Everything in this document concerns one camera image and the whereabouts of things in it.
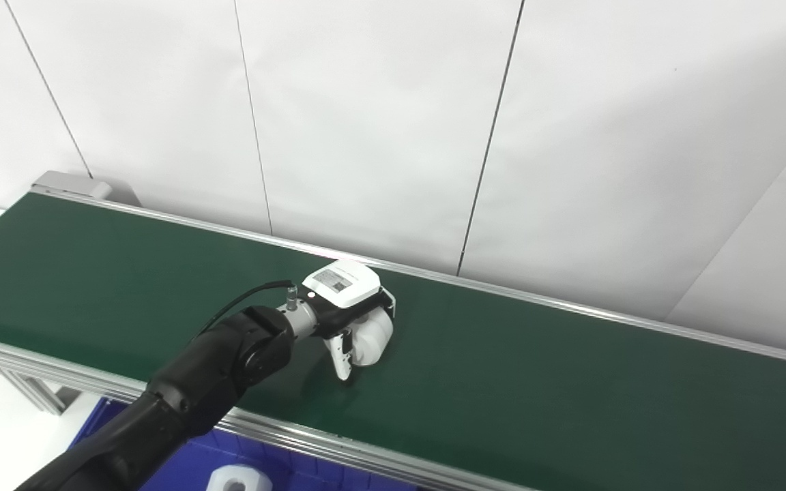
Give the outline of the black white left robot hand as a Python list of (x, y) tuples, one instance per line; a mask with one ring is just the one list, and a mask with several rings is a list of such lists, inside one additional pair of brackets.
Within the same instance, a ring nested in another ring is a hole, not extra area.
[(322, 339), (337, 379), (350, 383), (355, 368), (383, 357), (394, 333), (396, 299), (368, 265), (337, 260), (290, 287), (284, 314), (294, 339)]

